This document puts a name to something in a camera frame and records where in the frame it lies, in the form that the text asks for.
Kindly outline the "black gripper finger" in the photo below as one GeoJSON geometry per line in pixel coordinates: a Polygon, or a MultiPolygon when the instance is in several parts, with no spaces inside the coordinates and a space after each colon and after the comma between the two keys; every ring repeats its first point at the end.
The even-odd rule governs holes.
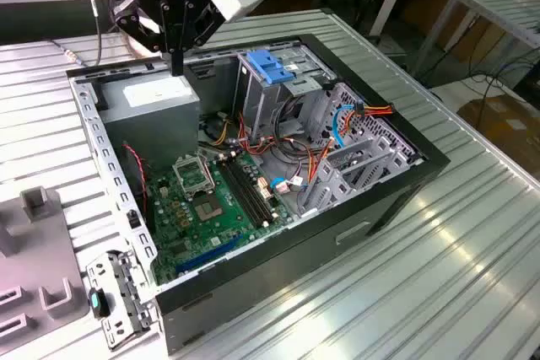
{"type": "Polygon", "coordinates": [[[168,67],[172,76],[177,75],[177,35],[176,30],[166,22],[162,7],[158,7],[161,24],[156,33],[141,22],[136,0],[123,0],[113,8],[113,21],[125,34],[133,38],[149,51],[160,52],[168,58],[168,67]]]}
{"type": "Polygon", "coordinates": [[[176,53],[177,76],[183,75],[184,54],[193,47],[204,45],[223,22],[223,15],[212,2],[208,1],[199,7],[195,3],[186,1],[176,53]]]}

